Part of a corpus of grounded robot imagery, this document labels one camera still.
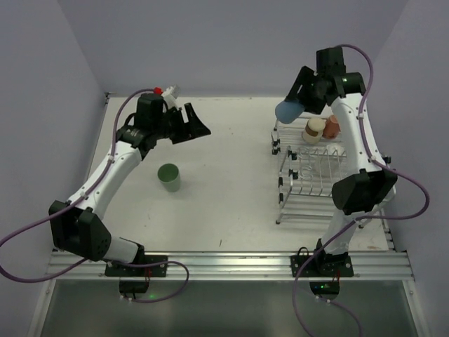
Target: glass panel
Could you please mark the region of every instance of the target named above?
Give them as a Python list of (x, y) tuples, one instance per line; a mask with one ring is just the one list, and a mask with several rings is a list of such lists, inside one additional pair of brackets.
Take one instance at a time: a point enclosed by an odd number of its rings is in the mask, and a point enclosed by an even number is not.
[[(178, 282), (152, 280), (145, 297)], [(357, 336), (341, 309), (318, 303), (303, 283), (298, 306), (317, 336)], [(119, 300), (117, 281), (58, 281), (42, 336), (307, 336), (296, 320), (291, 282), (190, 282), (155, 304)], [(402, 282), (343, 281), (338, 300), (360, 318), (365, 336), (417, 336)]]

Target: metal wire rack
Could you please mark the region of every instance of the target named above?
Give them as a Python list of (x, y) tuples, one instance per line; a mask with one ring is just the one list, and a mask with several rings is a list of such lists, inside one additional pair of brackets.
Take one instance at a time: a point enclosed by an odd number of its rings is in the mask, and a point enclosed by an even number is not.
[(347, 175), (346, 151), (340, 137), (322, 138), (310, 145), (302, 139), (307, 118), (292, 124), (276, 121), (272, 154), (278, 157), (279, 216), (276, 223), (292, 218), (329, 218), (335, 209), (332, 186)]

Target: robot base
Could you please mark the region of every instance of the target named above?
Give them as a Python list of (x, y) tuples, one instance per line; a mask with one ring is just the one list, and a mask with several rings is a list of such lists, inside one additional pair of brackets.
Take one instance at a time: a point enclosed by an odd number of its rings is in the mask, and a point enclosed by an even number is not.
[[(146, 255), (139, 264), (149, 264), (167, 261), (167, 255)], [(167, 274), (167, 264), (157, 265), (151, 268), (131, 268), (113, 263), (106, 266), (105, 276), (107, 277), (145, 277), (148, 270), (151, 277), (165, 277)]]
[[(318, 240), (316, 247), (321, 247), (321, 240)], [(293, 255), (290, 257), (290, 267), (292, 276), (295, 277), (297, 271), (306, 262), (310, 255)], [(353, 277), (351, 257), (348, 253), (340, 255), (327, 254), (322, 251), (306, 268), (301, 272), (300, 277)]]

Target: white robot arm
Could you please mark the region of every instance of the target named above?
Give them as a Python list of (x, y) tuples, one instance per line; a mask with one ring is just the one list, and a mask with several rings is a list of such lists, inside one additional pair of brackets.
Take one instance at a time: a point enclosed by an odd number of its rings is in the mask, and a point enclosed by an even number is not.
[[(316, 248), (342, 231), (348, 223), (378, 207), (393, 190), (397, 175), (373, 163), (385, 164), (377, 148), (366, 106), (359, 111), (363, 94), (366, 92), (362, 76), (358, 72), (346, 71), (341, 46), (316, 52), (316, 71), (303, 67), (286, 99), (276, 107), (277, 119), (285, 124), (294, 121), (302, 112), (320, 114), (328, 105), (342, 131), (343, 144), (347, 153), (348, 176), (332, 187), (335, 211), (330, 226)], [(366, 152), (360, 130), (359, 119), (363, 119), (368, 148), (375, 158)], [(307, 276), (334, 276), (344, 270), (353, 276), (348, 256), (349, 242), (355, 226), (336, 237), (307, 266)], [(293, 265), (301, 266), (304, 259), (298, 254)]]
[[(365, 170), (366, 172), (376, 172), (382, 170), (379, 166), (371, 162), (365, 151), (365, 147), (363, 146), (358, 125), (358, 107), (361, 99), (362, 95), (360, 93), (352, 93), (347, 95), (345, 98), (336, 98), (330, 106), (333, 114), (337, 117), (342, 132), (343, 144), (347, 153), (348, 176), (358, 174), (361, 170)], [(384, 164), (384, 160), (380, 156), (377, 148), (373, 131), (371, 130), (366, 107), (363, 111), (363, 121), (369, 147), (373, 153), (378, 154), (377, 160)], [(365, 213), (365, 211), (358, 211), (353, 212), (350, 215), (345, 215), (344, 211), (335, 209), (329, 228), (321, 238), (321, 241), (327, 242), (345, 225)], [(325, 252), (333, 255), (348, 252), (349, 242), (351, 241), (355, 231), (356, 226), (349, 228), (346, 232), (340, 235), (338, 239), (334, 240), (326, 248), (324, 248)]]
[(55, 201), (51, 205), (49, 213), (54, 214), (81, 198), (75, 207), (51, 221), (53, 243), (57, 248), (93, 261), (148, 263), (143, 246), (112, 236), (102, 219), (122, 182), (156, 146), (157, 140), (170, 138), (177, 144), (210, 135), (210, 130), (201, 123), (190, 103), (184, 105), (187, 115), (187, 121), (184, 121), (176, 98), (177, 87), (170, 87), (160, 94), (141, 95), (134, 124), (125, 124), (116, 131), (115, 146), (110, 147), (90, 178), (66, 202)]

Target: blue ball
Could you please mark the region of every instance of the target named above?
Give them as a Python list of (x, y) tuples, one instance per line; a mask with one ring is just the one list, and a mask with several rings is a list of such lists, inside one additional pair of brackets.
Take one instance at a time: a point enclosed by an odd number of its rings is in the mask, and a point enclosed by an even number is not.
[(283, 101), (276, 106), (274, 114), (281, 123), (290, 124), (297, 119), (304, 112), (304, 110), (304, 105), (299, 102)]

